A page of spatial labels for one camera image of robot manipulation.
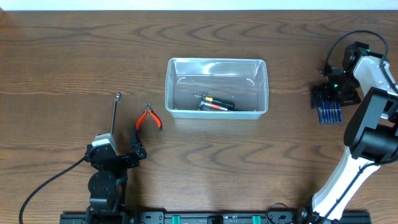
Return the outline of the blue precision screwdriver set case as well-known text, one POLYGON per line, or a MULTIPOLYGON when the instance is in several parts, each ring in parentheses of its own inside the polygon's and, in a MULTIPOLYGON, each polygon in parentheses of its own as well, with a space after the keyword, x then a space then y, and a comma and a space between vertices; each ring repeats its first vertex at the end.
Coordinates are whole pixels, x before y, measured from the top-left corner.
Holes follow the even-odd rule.
POLYGON ((322 101, 318 107, 320 124, 340 124, 343 122, 340 104, 336 101, 322 101))

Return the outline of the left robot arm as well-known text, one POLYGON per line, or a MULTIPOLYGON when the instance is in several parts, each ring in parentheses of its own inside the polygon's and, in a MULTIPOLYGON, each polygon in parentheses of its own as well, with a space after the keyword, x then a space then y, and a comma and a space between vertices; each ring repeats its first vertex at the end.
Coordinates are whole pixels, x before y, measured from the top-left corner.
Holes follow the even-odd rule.
POLYGON ((140 161, 147 158, 137 128, 132 129, 129 146, 129 153, 116 154, 116 141, 111 133, 96 136, 86 146, 84 159, 97 170, 88 182, 90 218, 94 215, 116 217, 125 214, 127 170, 138 167, 140 161))

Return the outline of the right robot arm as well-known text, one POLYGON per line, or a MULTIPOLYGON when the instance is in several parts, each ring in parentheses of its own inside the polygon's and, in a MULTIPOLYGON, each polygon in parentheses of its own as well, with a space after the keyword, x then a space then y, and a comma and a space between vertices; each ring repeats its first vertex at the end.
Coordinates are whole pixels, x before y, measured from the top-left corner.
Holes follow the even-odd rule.
POLYGON ((354 42, 345 48, 343 68, 325 65, 328 81, 312 87, 311 107, 321 124, 340 123, 341 107, 358 108, 345 129, 345 149, 326 184, 300 208, 295 223, 338 223, 365 180, 397 161, 397 86, 386 54, 354 42))

